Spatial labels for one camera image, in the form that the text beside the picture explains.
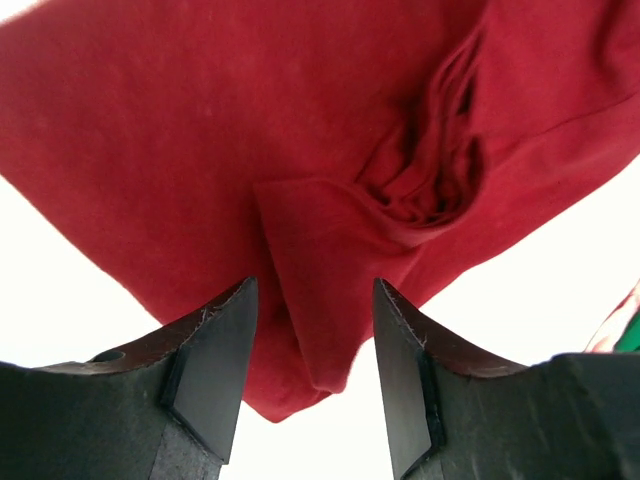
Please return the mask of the red t-shirt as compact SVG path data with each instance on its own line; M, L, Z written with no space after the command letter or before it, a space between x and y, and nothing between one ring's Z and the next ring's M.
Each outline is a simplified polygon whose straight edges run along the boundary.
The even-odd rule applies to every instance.
M260 288L245 401L342 391L639 152L635 1L46 1L1 28L1 173L168 323Z

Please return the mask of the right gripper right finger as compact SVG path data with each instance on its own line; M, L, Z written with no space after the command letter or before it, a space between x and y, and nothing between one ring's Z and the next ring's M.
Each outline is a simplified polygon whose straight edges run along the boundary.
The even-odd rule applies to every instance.
M375 348L397 479L635 479L639 357L562 354L527 367L373 287Z

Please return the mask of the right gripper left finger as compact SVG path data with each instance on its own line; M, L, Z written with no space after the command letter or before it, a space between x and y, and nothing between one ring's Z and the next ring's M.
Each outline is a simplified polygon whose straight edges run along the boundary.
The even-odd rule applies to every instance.
M257 324L248 278L84 362L1 367L5 479L215 479L229 461Z

